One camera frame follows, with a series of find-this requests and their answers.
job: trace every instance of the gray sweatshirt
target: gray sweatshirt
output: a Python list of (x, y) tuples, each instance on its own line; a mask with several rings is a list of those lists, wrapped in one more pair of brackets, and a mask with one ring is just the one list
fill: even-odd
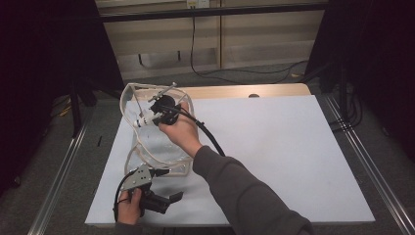
[[(268, 185), (234, 158), (222, 157), (204, 146), (195, 156), (193, 171), (205, 179), (236, 234), (313, 233), (308, 219), (291, 211)], [(141, 232), (138, 226), (118, 222), (115, 234)]]

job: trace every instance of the white tabletop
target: white tabletop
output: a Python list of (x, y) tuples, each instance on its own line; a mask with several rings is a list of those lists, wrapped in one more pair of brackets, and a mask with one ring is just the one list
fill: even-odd
[[(375, 220), (314, 96), (193, 102), (197, 118), (206, 124), (225, 154), (241, 161), (290, 209), (315, 223)], [(123, 177), (132, 133), (122, 119), (85, 223), (114, 225), (115, 190)], [(212, 147), (201, 131), (200, 135), (201, 141)], [(183, 191), (184, 196), (166, 214), (146, 211), (140, 219), (143, 225), (228, 224), (208, 185), (193, 170), (186, 177), (161, 177), (153, 182), (156, 194), (167, 197)]]

